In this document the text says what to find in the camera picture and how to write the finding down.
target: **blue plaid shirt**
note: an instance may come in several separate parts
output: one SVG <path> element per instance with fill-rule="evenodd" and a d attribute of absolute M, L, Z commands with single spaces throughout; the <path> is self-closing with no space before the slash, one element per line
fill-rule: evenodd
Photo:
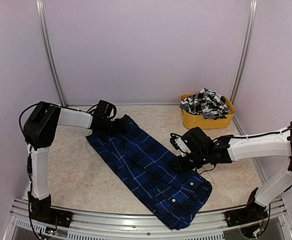
<path fill-rule="evenodd" d="M 91 146 L 129 190 L 170 229 L 190 225 L 208 200 L 210 182 L 194 171 L 177 174 L 176 156 L 144 132 L 127 115 L 129 131 L 115 136 L 94 132 Z"/>

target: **beige tabletop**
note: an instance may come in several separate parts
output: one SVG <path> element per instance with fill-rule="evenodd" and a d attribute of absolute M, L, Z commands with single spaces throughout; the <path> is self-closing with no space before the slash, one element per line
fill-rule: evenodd
<path fill-rule="evenodd" d="M 117 117 L 129 115 L 144 131 L 174 154 L 170 133 L 184 134 L 180 110 L 175 105 L 117 106 Z M 48 184 L 52 205 L 104 213 L 150 214 L 90 146 L 88 129 L 59 126 L 48 159 Z M 233 122 L 227 128 L 205 130 L 212 139 L 238 134 Z M 219 164 L 214 171 L 202 174 L 213 191 L 201 211 L 246 204 L 249 194 L 260 186 L 251 160 Z"/>

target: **black and white checkered cloth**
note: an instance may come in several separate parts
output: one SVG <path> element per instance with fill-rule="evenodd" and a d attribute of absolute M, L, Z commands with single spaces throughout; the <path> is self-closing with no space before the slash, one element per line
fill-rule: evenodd
<path fill-rule="evenodd" d="M 206 119 L 225 119 L 225 115 L 231 114 L 226 98 L 206 88 L 182 100 L 180 108 L 190 114 L 204 116 Z"/>
<path fill-rule="evenodd" d="M 93 132 L 88 142 L 128 189 L 170 229 L 190 225 L 207 202 L 212 186 L 195 171 L 177 174 L 176 156 L 127 115 L 129 130 L 113 136 Z"/>

